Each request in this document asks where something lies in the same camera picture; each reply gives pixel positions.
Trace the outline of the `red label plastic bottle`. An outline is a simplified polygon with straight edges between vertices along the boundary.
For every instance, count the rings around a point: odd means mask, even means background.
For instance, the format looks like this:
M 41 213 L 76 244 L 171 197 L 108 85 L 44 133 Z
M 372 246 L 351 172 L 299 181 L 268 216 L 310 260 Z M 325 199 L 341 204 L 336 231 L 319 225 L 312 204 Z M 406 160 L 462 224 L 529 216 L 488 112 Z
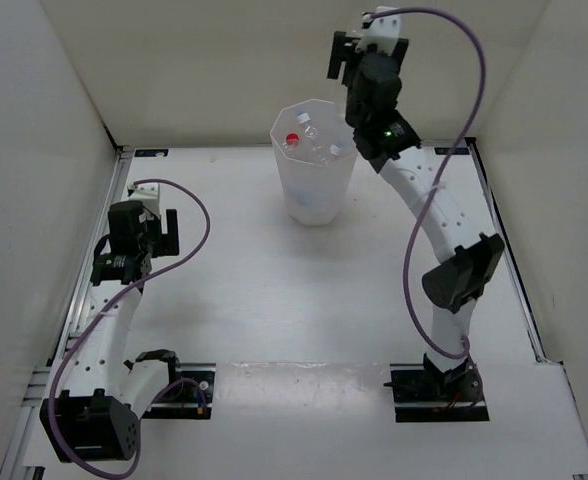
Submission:
M 283 151 L 286 156 L 295 158 L 298 153 L 298 147 L 300 144 L 300 138 L 297 133 L 291 132 L 285 136 L 285 140 L 282 144 Z

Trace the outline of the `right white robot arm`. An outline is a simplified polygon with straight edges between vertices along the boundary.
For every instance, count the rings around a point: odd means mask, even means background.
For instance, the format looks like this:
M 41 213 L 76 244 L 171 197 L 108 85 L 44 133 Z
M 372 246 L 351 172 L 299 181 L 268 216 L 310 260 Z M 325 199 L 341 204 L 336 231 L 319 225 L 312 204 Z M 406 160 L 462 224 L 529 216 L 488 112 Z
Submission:
M 441 181 L 445 167 L 428 163 L 418 133 L 396 108 L 408 47 L 408 40 L 398 34 L 356 37 L 337 31 L 327 76 L 347 89 L 345 121 L 358 152 L 415 217 L 406 249 L 411 251 L 423 232 L 437 260 L 421 278 L 432 304 L 429 329 L 422 326 L 412 304 L 409 256 L 403 260 L 402 282 L 410 318 L 428 345 L 424 390 L 444 400 L 472 376 L 471 318 L 505 244 L 499 234 L 488 235 L 467 219 Z

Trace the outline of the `blue label plastic bottle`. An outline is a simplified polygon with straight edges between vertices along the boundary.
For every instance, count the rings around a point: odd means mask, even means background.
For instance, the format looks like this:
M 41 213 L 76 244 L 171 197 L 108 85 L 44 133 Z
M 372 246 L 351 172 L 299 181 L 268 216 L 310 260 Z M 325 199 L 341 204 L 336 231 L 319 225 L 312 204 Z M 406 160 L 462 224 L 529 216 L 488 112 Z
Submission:
M 296 190 L 293 194 L 294 202 L 302 208 L 320 208 L 324 198 L 319 192 Z

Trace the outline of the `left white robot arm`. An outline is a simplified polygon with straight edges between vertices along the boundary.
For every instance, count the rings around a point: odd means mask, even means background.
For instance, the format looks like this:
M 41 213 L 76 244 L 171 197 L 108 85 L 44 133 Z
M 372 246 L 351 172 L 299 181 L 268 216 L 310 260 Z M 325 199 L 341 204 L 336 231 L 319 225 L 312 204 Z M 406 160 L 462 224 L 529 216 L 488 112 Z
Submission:
M 91 311 L 43 400 L 41 424 L 64 463 L 127 461 L 140 446 L 140 419 L 157 395 L 180 395 L 184 377 L 171 350 L 125 357 L 127 336 L 152 261 L 179 254 L 178 216 L 158 198 L 137 195 L 108 210 L 95 248 Z

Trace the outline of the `slim clear plastic bottle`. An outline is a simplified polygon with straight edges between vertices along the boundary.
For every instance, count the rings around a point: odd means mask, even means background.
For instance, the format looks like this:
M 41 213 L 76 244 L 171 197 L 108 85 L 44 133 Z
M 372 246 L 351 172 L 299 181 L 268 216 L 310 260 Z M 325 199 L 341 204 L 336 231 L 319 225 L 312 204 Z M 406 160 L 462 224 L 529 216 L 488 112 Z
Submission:
M 300 128 L 303 130 L 305 138 L 310 143 L 316 143 L 318 141 L 318 129 L 314 126 L 309 114 L 306 112 L 298 114 L 297 122 Z

